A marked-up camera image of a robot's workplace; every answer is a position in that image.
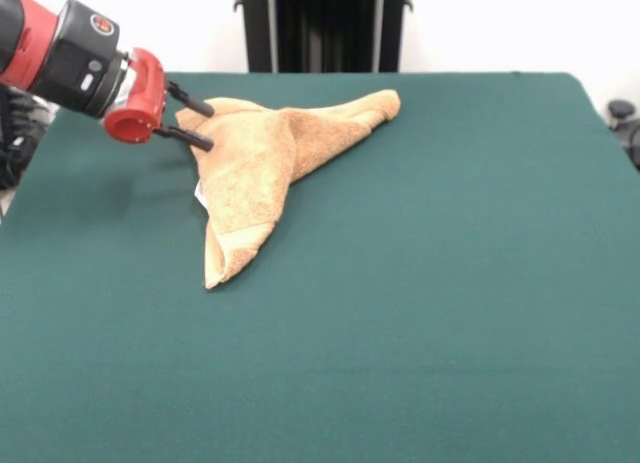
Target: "red robot arm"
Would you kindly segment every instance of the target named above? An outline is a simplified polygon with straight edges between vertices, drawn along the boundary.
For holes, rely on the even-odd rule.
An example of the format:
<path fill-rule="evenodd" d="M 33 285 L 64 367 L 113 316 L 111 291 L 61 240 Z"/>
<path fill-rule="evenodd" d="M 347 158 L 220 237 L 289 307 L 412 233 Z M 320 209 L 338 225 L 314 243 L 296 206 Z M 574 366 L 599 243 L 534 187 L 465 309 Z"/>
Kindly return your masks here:
<path fill-rule="evenodd" d="M 168 81 L 149 51 L 118 50 L 120 29 L 104 15 L 68 0 L 54 15 L 34 0 L 0 0 L 0 84 L 100 120 L 124 143 L 145 143 L 156 134 L 205 151 L 213 142 L 176 127 L 164 127 L 167 96 L 213 116 Z"/>

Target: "black metal frame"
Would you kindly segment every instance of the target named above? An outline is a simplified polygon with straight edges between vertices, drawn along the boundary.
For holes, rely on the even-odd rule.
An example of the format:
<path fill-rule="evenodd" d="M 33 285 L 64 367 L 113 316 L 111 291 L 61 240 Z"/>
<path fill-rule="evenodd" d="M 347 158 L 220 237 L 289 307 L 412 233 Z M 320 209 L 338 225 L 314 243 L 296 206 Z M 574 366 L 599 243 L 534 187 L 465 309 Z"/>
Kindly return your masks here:
<path fill-rule="evenodd" d="M 377 0 L 275 0 L 276 68 L 269 0 L 236 0 L 237 4 L 244 9 L 252 73 L 398 71 L 407 0 L 383 2 L 378 62 L 373 61 Z"/>

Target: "towel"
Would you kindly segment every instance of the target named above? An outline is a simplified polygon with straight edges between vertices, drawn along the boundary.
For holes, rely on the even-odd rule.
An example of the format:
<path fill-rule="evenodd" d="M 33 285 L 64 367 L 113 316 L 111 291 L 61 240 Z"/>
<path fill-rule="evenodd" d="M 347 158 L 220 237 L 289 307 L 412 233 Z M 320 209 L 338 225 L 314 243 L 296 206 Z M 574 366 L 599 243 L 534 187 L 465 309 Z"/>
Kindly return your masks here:
<path fill-rule="evenodd" d="M 210 290 L 258 254 L 284 210 L 289 186 L 396 117 L 400 98 L 381 90 L 324 108 L 269 109 L 233 98 L 206 100 L 216 114 L 176 113 L 178 125 L 214 141 L 193 148 L 209 221 L 204 284 Z"/>

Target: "white tag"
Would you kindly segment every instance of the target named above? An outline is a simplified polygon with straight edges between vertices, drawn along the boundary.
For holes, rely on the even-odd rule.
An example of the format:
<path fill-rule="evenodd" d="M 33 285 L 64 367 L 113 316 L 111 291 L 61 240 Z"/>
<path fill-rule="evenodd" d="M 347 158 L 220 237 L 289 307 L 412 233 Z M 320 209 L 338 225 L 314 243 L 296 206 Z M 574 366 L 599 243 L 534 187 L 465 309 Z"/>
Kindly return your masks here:
<path fill-rule="evenodd" d="M 195 195 L 197 200 L 200 202 L 200 204 L 204 206 L 204 209 L 205 210 L 208 209 L 207 200 L 204 199 L 204 195 L 202 194 L 202 182 L 200 180 L 198 180 L 198 184 L 196 185 L 196 191 L 194 191 L 193 194 Z"/>

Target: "green felt surface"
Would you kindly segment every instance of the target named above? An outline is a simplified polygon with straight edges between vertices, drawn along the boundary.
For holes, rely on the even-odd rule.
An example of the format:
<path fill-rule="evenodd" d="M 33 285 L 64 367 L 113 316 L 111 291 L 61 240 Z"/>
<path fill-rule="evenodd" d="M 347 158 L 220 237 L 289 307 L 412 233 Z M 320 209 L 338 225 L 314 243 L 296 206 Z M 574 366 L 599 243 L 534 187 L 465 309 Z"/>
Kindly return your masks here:
<path fill-rule="evenodd" d="M 176 78 L 403 108 L 211 293 L 189 154 L 62 113 L 0 226 L 1 462 L 638 461 L 640 181 L 576 80 Z"/>

